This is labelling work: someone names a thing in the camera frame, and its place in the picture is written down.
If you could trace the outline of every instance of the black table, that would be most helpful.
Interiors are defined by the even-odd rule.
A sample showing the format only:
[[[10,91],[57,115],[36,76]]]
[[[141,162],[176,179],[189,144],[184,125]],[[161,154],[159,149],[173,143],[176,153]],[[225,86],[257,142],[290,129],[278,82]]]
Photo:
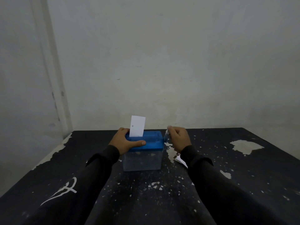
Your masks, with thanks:
[[[28,172],[0,198],[0,224],[19,224],[61,188],[86,161],[104,148],[116,131],[74,131],[65,148]],[[231,174],[257,201],[291,224],[300,224],[300,161],[243,128],[188,129],[192,144]],[[244,156],[232,150],[236,140],[264,148]],[[160,182],[156,189],[152,182]],[[102,189],[86,224],[215,224],[201,202],[186,168],[171,163],[166,150],[162,168],[123,172],[122,162]]]

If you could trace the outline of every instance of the white scribble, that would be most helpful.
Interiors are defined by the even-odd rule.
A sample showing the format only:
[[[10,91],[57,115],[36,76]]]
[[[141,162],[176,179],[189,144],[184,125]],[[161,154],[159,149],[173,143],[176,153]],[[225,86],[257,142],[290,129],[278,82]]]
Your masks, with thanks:
[[[53,194],[48,200],[44,201],[43,203],[45,203],[45,202],[47,202],[47,201],[49,201],[49,200],[52,200],[52,199],[54,199],[54,198],[60,197],[60,196],[64,195],[65,193],[68,193],[68,192],[70,192],[70,191],[72,191],[73,193],[77,193],[77,191],[73,189],[73,187],[75,186],[75,184],[76,184],[76,182],[77,182],[77,178],[76,178],[76,177],[73,177],[72,179],[74,179],[74,183],[73,183],[73,185],[72,185],[71,187],[68,187],[69,182],[67,182],[66,185],[65,185],[64,187],[60,188],[55,194],[57,194],[58,192],[61,192],[61,191],[63,191],[63,190],[66,190],[66,192],[63,192],[63,193],[61,193],[61,194],[59,194],[59,195],[57,195],[57,196],[55,196],[55,197],[53,197],[53,196],[55,195],[55,194]]]

